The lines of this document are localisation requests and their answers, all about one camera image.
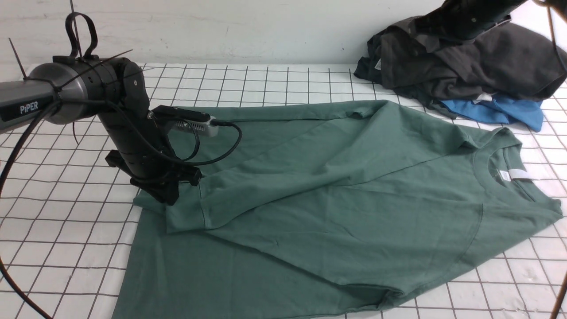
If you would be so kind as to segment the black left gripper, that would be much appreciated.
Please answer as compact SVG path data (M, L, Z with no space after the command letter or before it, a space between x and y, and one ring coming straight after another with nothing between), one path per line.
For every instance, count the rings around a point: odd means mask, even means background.
M173 205L180 184L197 186L203 175L198 167L182 164L176 157L168 129L148 117L149 108L148 102L101 107L97 115L116 147L105 159L156 201Z

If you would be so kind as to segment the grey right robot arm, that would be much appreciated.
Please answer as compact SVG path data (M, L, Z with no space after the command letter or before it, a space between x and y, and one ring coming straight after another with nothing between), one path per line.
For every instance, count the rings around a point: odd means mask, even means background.
M433 12L415 18L410 29L450 42L469 42L511 20L523 0L446 0Z

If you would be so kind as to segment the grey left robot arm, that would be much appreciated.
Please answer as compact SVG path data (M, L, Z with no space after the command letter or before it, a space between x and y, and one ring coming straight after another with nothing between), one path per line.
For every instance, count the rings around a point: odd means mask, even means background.
M115 145L107 164L158 202L172 205L180 185L196 186L202 174L176 157L168 126L150 115L149 106L142 69L135 62L55 56L27 79L1 84L1 131L27 125L40 114L58 125L98 117Z

